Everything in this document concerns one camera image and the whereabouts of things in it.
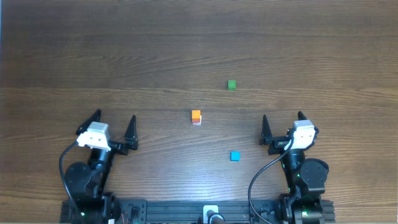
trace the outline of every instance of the blue cube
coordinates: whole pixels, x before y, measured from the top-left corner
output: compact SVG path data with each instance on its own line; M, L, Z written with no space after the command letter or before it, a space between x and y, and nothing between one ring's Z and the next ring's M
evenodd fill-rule
M240 152L231 152L231 161L239 161L241 159Z

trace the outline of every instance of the wood grain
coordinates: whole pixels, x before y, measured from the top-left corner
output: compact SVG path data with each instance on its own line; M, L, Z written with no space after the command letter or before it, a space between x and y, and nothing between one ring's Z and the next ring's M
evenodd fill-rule
M298 110L320 129L324 199L338 222L396 222L398 2L3 0L0 222L57 222L58 157L103 110L113 139L137 116L139 150L108 190L148 200L246 200ZM229 79L238 89L227 91ZM203 125L190 111L201 109ZM241 151L240 162L230 162ZM90 151L72 150L65 167ZM255 198L276 198L279 166Z

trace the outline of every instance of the wooden table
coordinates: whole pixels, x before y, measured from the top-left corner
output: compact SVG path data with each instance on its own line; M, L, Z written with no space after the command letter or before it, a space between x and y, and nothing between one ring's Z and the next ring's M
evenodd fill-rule
M107 186L118 197L246 200L275 158L262 115L283 135L302 110L336 220L397 221L397 1L3 0L1 48L0 222L58 221L58 157L97 108L116 140L137 116L139 150ZM253 197L284 192L278 164Z

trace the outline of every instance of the green cube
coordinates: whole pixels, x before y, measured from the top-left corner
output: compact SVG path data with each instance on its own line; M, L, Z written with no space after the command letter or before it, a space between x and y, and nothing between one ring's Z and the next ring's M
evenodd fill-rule
M228 90L236 90L236 80L228 80Z

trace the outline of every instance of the black cable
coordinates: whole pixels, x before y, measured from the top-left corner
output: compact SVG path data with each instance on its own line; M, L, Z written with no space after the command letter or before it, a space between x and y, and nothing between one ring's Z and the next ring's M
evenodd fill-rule
M257 172L257 174L255 174L255 176L253 177L253 179L251 180L250 185L249 185L248 197L249 197L249 204L250 204L250 207L251 207L251 209L253 209L253 212L254 212L262 221L264 221L264 222L266 222L266 223L268 223L268 224L273 224L273 223L271 223L270 221L268 221L268 220L266 220L265 218L263 218L260 214L258 214L258 213L256 212L256 209L254 209L254 205L253 205L253 203L251 202L251 188L253 187L254 181L256 181L257 177L259 177L260 174L262 174L266 169L268 169L268 167L274 165L276 162L278 162L279 160L281 160L281 159L291 150L291 148L292 148L292 146L293 146L293 142L294 142L294 139L292 138L292 142L290 143L290 146L287 148L287 150L285 150L285 152L282 153L278 158L274 159L273 161L271 161L270 163L268 163L265 167L263 167L259 172Z
M79 208L77 207L77 204L75 203L75 201L73 200L73 198L72 198L72 195L70 194L70 191L69 191L69 188L68 188L68 185L67 185L67 181L65 180L65 174L63 173L63 158L65 157L65 155L69 152L69 150L71 150L73 147L75 147L77 145L77 141L74 141L70 146L68 146L64 151L63 151L63 153L61 154L61 156L60 156L60 162L59 162L59 165L60 165L60 174L61 174L61 179L62 179L62 183L63 183L63 186L65 187L65 190L67 191L67 194L68 194L68 197L69 197L69 199L70 199L70 203L71 203L71 205L72 205L72 209L74 209L75 210L75 213L76 213L76 215L79 217L79 219L80 219L80 223L81 224L85 224L85 221L84 221L84 219L83 219L83 217L81 216L81 214L80 214L80 211L79 211Z

